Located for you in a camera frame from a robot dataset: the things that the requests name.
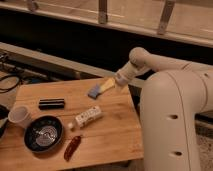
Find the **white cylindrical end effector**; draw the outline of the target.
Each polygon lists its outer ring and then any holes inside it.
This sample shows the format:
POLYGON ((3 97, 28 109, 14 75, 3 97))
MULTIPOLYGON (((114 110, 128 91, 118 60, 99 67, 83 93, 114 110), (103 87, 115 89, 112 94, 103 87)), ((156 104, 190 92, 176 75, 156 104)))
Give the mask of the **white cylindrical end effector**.
POLYGON ((147 67, 138 67, 131 62, 127 62, 121 69, 115 73, 115 82, 118 86, 124 87, 130 83, 136 76, 147 72, 147 67))

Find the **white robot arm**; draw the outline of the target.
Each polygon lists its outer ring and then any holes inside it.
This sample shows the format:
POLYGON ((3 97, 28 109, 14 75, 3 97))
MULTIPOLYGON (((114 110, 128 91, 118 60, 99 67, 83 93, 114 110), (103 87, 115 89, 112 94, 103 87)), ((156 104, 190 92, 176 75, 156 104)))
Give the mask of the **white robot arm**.
POLYGON ((145 171, 201 171, 195 115, 213 111, 213 65, 149 53, 136 47, 116 72, 125 86, 154 71, 140 96, 145 171))

